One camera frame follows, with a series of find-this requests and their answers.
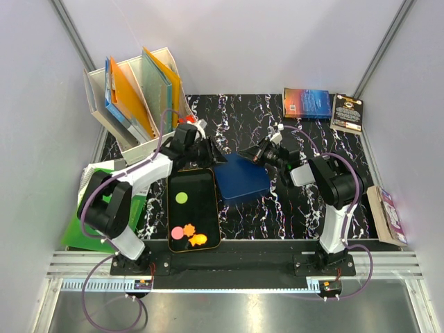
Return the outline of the blue tin lid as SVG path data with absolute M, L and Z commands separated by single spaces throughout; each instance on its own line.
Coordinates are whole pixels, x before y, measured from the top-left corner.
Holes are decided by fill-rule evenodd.
M 240 157 L 225 155 L 226 163 L 213 168 L 217 187 L 226 204 L 245 203 L 269 193 L 271 181 L 264 167 Z

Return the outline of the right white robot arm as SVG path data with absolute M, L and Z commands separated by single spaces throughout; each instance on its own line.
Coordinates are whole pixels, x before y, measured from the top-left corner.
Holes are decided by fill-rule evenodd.
M 238 155 L 253 164 L 275 167 L 288 187 L 316 184 L 326 209 L 315 267 L 323 275 L 337 270 L 340 260 L 348 254 L 348 229 L 357 203 L 368 187 L 366 179 L 338 153 L 323 153 L 302 164 L 300 151 L 290 151 L 268 138 Z

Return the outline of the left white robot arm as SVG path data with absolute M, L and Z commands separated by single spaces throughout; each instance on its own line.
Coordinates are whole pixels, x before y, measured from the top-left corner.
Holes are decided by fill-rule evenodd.
M 214 140 L 205 134 L 207 123 L 181 123 L 164 143 L 143 160 L 120 171 L 95 171 L 90 178 L 77 217 L 87 237 L 109 242 L 116 254 L 126 257 L 126 267 L 136 275 L 145 273 L 150 258 L 144 242 L 129 226 L 134 196 L 152 183 L 168 178 L 187 163 L 212 167 L 226 163 Z

